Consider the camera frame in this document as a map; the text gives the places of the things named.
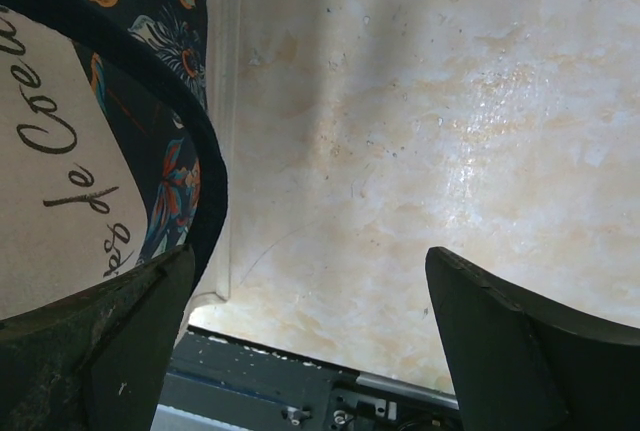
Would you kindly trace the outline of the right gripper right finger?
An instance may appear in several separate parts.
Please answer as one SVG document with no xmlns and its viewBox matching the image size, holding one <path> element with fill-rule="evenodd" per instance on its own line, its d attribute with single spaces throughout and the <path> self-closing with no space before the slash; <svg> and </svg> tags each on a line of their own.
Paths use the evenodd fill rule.
<svg viewBox="0 0 640 431">
<path fill-rule="evenodd" d="M 426 255 L 433 314 L 467 430 L 636 430 L 639 331 Z"/>
</svg>

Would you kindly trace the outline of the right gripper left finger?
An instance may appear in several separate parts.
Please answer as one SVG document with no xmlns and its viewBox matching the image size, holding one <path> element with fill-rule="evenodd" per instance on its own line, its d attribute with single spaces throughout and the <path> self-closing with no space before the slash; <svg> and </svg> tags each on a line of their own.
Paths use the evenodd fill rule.
<svg viewBox="0 0 640 431">
<path fill-rule="evenodd" d="M 194 271 L 181 246 L 2 319 L 2 429 L 150 429 Z"/>
</svg>

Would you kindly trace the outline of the beige canvas tote bag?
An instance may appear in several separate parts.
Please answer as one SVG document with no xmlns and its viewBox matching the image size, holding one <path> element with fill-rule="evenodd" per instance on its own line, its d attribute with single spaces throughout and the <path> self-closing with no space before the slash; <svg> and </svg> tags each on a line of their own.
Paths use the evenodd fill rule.
<svg viewBox="0 0 640 431">
<path fill-rule="evenodd" d="M 207 0 L 1 0 L 1 315 L 184 245 L 228 209 Z"/>
</svg>

